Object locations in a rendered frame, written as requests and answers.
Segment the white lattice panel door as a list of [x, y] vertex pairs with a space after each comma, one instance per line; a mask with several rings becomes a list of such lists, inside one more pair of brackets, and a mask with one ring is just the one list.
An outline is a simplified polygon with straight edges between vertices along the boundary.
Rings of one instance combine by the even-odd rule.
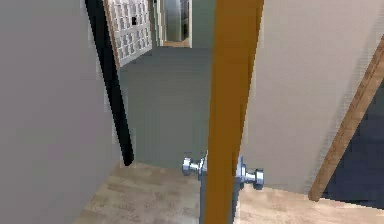
[[152, 49], [148, 0], [103, 0], [117, 68]]

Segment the light wooden door frame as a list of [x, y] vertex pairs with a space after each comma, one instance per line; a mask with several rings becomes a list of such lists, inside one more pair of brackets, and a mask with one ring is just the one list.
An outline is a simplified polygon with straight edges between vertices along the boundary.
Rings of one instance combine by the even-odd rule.
[[311, 185], [308, 193], [309, 200], [318, 202], [321, 198], [383, 80], [384, 34]]

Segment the silver round door knob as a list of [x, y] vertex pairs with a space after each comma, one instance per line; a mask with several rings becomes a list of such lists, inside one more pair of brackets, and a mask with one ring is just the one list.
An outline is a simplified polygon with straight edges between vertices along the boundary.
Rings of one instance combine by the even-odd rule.
[[251, 184], [255, 190], [261, 190], [264, 186], [264, 170], [255, 169], [253, 172], [248, 172], [242, 156], [238, 158], [236, 178], [241, 189], [246, 184]]
[[189, 176], [190, 174], [196, 174], [202, 176], [206, 173], [206, 158], [203, 157], [199, 160], [193, 160], [190, 157], [185, 157], [182, 163], [182, 174]]

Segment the black door frame post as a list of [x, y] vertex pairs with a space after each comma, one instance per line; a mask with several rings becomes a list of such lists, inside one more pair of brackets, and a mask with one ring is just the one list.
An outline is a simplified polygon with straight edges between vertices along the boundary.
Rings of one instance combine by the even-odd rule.
[[125, 166], [134, 161], [133, 145], [131, 141], [124, 101], [119, 83], [118, 69], [113, 52], [112, 31], [108, 27], [108, 8], [106, 0], [84, 0], [91, 25], [93, 39], [99, 59], [99, 64], [111, 108], [115, 130]]

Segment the orange wooden room door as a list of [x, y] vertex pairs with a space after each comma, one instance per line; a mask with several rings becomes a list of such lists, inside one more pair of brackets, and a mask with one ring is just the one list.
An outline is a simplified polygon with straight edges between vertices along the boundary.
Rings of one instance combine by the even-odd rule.
[[264, 0], [216, 0], [204, 224], [228, 224]]

